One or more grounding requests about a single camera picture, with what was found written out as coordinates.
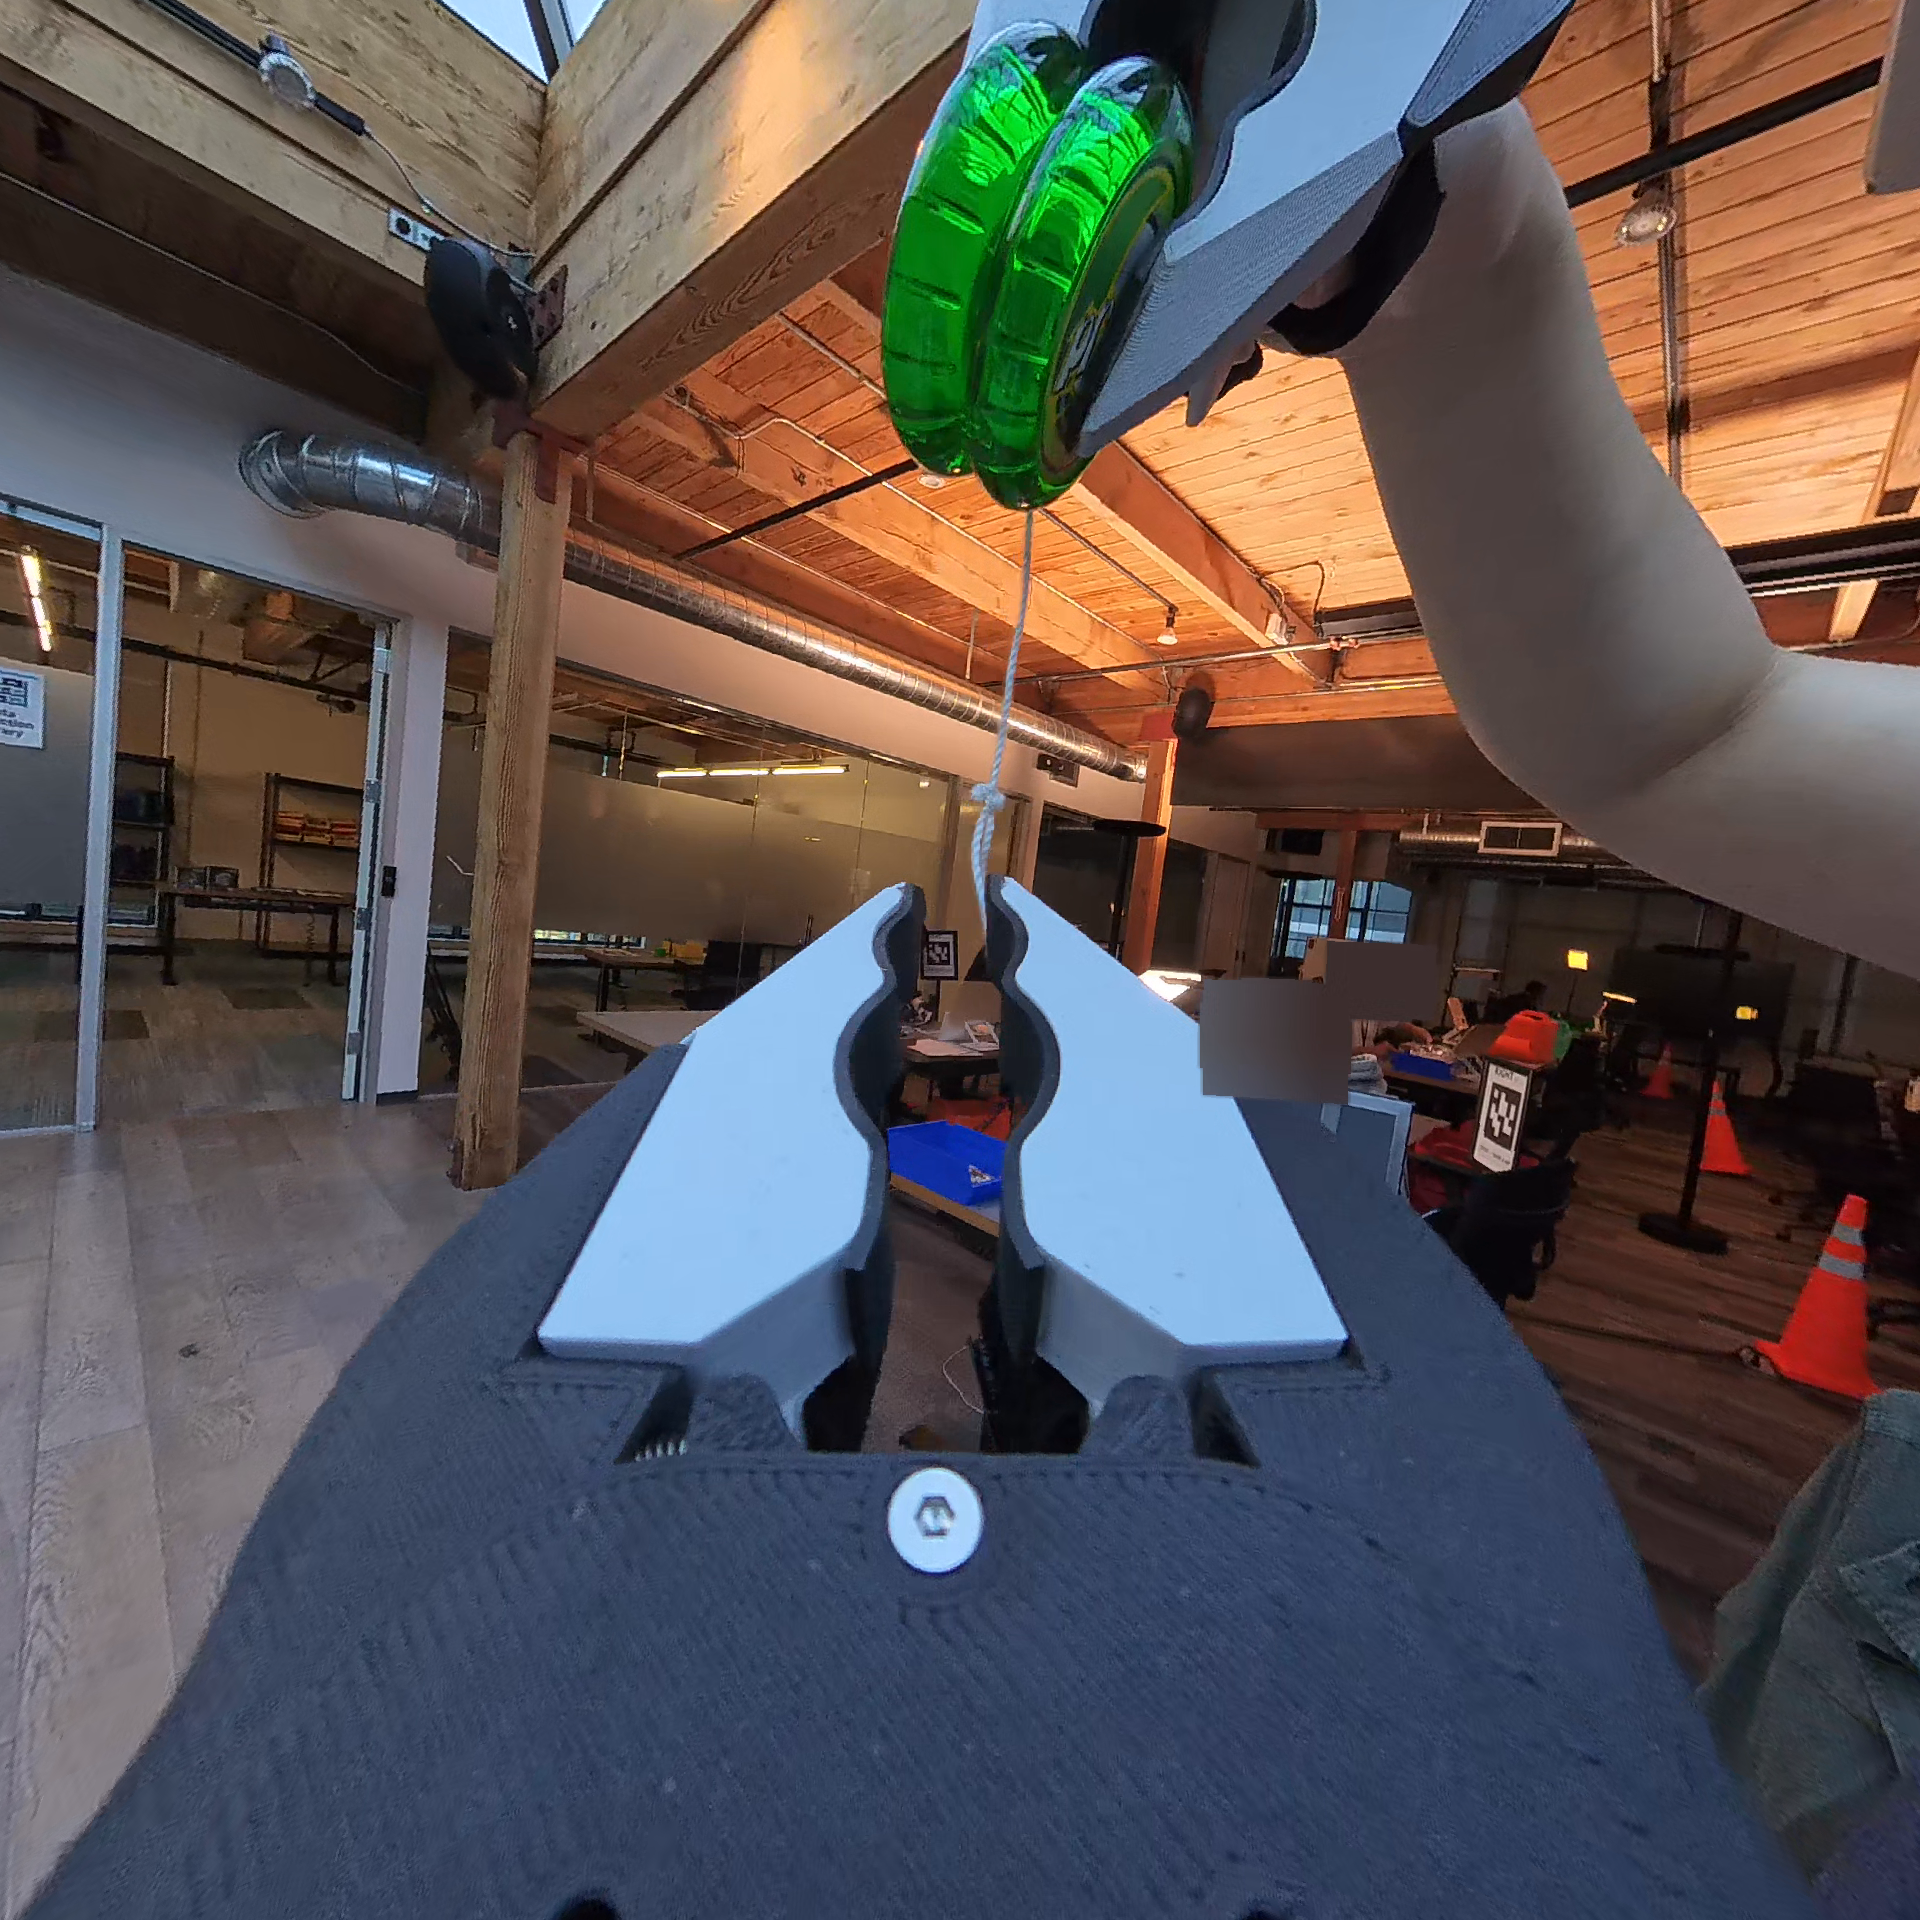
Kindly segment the blue plastic bin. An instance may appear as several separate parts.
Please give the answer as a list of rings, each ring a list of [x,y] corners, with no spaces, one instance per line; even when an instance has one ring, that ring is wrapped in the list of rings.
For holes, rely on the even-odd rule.
[[[1005,1141],[952,1119],[897,1125],[886,1132],[886,1141],[895,1182],[959,1210],[999,1204]]]

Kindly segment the person's right forearm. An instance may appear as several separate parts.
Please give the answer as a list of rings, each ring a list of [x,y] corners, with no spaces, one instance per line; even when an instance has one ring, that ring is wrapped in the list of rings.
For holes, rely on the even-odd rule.
[[[1798,655],[1645,446],[1519,102],[1336,356],[1430,654],[1481,755],[1678,890],[1917,972],[1917,671]]]

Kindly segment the large orange traffic cone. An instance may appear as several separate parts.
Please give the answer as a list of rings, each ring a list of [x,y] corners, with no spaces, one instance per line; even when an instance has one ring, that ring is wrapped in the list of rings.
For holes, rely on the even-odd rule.
[[[1776,1340],[1747,1357],[1764,1374],[1854,1404],[1878,1387],[1868,1371],[1865,1199],[1849,1194]]]

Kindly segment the black floor stand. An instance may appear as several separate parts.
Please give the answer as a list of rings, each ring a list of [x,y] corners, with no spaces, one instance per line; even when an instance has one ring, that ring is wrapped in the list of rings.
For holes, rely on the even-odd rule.
[[[1729,1241],[1713,1226],[1695,1219],[1695,1194],[1704,1162],[1704,1146],[1711,1117],[1711,1100],[1719,1091],[1720,1042],[1733,1021],[1733,985],[1740,958],[1743,915],[1727,910],[1719,972],[1711,990],[1710,1012],[1699,1051],[1695,1105],[1692,1138],[1687,1148],[1684,1180],[1673,1211],[1644,1211],[1636,1227],[1644,1237],[1699,1258],[1724,1258]]]

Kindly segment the silver ventilation duct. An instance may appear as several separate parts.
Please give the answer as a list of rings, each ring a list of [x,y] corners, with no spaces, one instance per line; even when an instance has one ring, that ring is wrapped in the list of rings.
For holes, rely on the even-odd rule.
[[[497,554],[497,491],[412,451],[271,428],[240,447],[235,466],[256,498],[291,519],[352,513]],[[680,579],[622,545],[568,534],[564,577],[622,603],[676,617],[971,730],[1005,727],[1008,740],[1051,761],[1135,783],[1145,779],[1141,750],[1021,705],[1003,710],[1001,695],[990,687],[888,655],[833,626],[806,625],[781,609],[727,595],[717,583]]]

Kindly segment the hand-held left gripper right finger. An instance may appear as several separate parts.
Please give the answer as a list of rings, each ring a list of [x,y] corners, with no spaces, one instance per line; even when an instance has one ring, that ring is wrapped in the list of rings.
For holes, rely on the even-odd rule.
[[[1335,1361],[1349,1331],[1197,1021],[1019,882],[985,892],[1005,1146],[979,1309],[982,1442],[1076,1452],[1112,1393]]]

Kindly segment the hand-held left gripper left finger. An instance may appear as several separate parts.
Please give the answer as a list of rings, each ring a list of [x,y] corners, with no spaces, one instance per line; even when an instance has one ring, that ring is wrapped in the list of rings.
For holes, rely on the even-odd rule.
[[[702,1025],[537,1331],[567,1361],[764,1381],[859,1452],[893,1307],[886,1127],[926,900],[897,882]]]

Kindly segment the glass skylight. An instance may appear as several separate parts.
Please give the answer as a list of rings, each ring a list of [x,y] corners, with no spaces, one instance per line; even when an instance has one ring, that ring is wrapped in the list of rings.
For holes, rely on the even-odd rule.
[[[550,79],[585,36],[600,2],[444,2],[540,79]]]

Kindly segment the person's green jacket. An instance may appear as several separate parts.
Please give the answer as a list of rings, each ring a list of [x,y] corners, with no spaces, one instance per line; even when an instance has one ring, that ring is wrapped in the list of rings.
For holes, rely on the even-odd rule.
[[[1886,1389],[1717,1606],[1695,1693],[1822,1916],[1917,1916],[1917,1394]]]

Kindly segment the metal storage shelf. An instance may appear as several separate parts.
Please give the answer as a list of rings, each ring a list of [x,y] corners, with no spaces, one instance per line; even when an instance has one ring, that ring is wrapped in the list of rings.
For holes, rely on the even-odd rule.
[[[310,972],[326,956],[326,983],[337,983],[352,948],[352,907],[305,915],[310,897],[352,900],[366,791],[315,778],[262,774],[257,886],[271,900],[253,913],[253,948],[267,958],[302,956]]]

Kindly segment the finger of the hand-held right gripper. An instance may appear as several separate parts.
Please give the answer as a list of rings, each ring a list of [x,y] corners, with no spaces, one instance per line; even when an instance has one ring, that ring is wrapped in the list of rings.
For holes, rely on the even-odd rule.
[[[1043,25],[1046,31],[1062,31],[1080,45],[1091,45],[1091,36],[1109,6],[1109,2],[976,2],[964,65],[971,65],[993,36],[1013,27]]]
[[[1231,91],[1207,185],[1168,231],[1079,437],[1115,441],[1187,398],[1205,420],[1261,330],[1356,252],[1403,167],[1510,100],[1571,5],[1311,5],[1289,70],[1254,79],[1231,27],[1205,79]]]

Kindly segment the green translucent yoyo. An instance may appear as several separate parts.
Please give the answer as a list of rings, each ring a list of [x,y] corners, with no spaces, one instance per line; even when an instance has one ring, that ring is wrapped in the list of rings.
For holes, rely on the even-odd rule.
[[[1046,507],[1166,231],[1193,189],[1193,116],[1147,55],[1096,65],[1046,20],[999,27],[934,111],[908,179],[880,313],[905,451]]]

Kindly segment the slim wooden support post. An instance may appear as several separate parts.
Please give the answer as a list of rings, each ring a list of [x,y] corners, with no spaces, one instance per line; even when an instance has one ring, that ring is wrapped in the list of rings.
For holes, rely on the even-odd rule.
[[[1145,742],[1141,829],[1119,948],[1123,965],[1135,974],[1155,963],[1176,756],[1180,740],[1173,734]]]

